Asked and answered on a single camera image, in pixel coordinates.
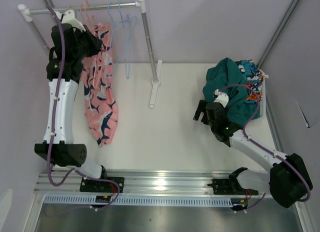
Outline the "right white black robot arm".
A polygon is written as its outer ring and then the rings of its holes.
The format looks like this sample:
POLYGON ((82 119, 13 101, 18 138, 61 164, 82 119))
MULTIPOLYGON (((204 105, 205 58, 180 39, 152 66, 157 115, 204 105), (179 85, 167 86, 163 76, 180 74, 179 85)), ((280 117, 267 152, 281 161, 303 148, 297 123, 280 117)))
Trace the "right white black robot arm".
POLYGON ((241 167, 229 175, 228 188, 234 194, 245 189, 270 193, 282 207, 308 201, 313 184, 303 158, 271 150, 254 141, 238 124, 227 118, 227 109, 219 102, 200 100, 193 120, 210 127, 215 138, 258 163, 264 172, 241 167))

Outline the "blue wire hanger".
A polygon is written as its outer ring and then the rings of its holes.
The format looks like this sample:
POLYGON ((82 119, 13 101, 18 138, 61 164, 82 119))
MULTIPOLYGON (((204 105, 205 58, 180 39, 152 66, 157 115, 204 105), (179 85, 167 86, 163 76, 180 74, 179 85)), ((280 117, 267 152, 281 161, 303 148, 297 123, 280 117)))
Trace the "blue wire hanger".
POLYGON ((136 16, 130 16, 129 14, 124 15, 122 9, 119 6, 119 15, 120 15, 120 25, 122 27, 122 42, 123 46, 118 55, 118 62, 122 60, 124 63, 124 72, 125 77, 128 80, 130 78, 131 72, 131 49, 132 49, 132 40, 135 32, 135 28, 138 22, 136 16))
MULTIPOLYGON (((120 21, 117 22, 117 21, 113 18, 112 14, 111 14, 111 12, 110 12, 110 10, 111 10, 111 5, 113 5, 112 2, 110 2, 110 3, 108 4, 108 6, 107 6, 107 13, 108 13, 108 15, 109 15, 109 17, 110 17, 110 19, 111 19, 111 24, 112 24, 112 30, 111 30, 111 34, 110 34, 110 45, 112 45, 113 37, 114 37, 114 34, 115 34, 115 32, 116 32, 116 29, 117 29, 119 26, 121 26, 121 25, 120 25, 120 21)), ((118 61, 118 57, 117 57, 116 62, 115 62, 114 65, 116 66, 118 63, 119 63, 119 61, 118 61)))

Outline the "pink patterned shorts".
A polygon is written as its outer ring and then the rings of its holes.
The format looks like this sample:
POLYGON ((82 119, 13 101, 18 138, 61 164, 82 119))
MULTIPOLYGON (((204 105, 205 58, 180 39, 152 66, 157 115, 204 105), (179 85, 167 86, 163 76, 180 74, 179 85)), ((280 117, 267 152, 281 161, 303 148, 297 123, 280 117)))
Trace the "pink patterned shorts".
MULTIPOLYGON (((83 60, 83 70, 81 80, 84 83, 86 80, 87 59, 83 60)), ((91 90, 88 95, 85 95, 84 88, 84 107, 85 117, 87 119, 88 128, 101 148, 110 144, 115 135, 118 120, 119 109, 116 104, 116 99, 112 90, 113 82, 113 66, 112 66, 112 81, 110 87, 101 86, 98 90, 91 90)))

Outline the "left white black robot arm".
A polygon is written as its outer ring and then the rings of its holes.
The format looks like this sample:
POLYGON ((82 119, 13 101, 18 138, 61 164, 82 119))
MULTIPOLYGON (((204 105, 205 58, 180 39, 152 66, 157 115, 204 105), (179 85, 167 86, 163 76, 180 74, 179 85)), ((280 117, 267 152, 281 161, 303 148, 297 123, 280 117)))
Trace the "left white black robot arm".
POLYGON ((83 70, 83 59, 100 52, 102 41, 95 37, 88 27, 75 27, 69 23, 51 29, 54 46, 49 50, 46 66, 49 80, 49 113, 46 131, 41 143, 34 145, 34 152, 46 160, 47 176, 53 181, 52 167, 70 168, 91 180, 97 192, 108 188, 106 169, 87 156, 84 144, 75 144, 73 136, 73 110, 76 93, 83 70))

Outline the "blue patterned shorts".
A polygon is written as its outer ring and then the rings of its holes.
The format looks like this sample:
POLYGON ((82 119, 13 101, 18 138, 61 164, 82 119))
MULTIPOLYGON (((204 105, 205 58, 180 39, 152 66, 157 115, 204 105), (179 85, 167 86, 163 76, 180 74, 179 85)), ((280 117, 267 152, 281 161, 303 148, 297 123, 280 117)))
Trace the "blue patterned shorts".
POLYGON ((255 104, 257 102, 257 98, 261 99, 261 88, 263 81, 263 72, 256 66, 254 61, 251 60, 239 60, 235 62, 238 65, 240 72, 244 77, 244 84, 251 88, 254 93, 248 89, 248 97, 246 99, 247 104, 255 104))

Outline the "teal shorts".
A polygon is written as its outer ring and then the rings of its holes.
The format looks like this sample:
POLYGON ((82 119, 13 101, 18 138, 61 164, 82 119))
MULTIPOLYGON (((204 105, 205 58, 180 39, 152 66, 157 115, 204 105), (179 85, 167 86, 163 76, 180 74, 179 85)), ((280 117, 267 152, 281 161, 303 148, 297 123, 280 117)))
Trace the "teal shorts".
POLYGON ((227 93, 229 97, 226 106, 227 118, 230 122, 244 127, 249 119, 255 120, 260 116, 260 112, 257 111, 260 99, 254 90, 245 85, 236 61, 228 57, 220 60, 216 66, 207 70, 205 81, 206 84, 202 89, 205 101, 213 103, 214 92, 217 89, 227 93), (256 103, 246 103, 248 89, 257 97, 256 103))

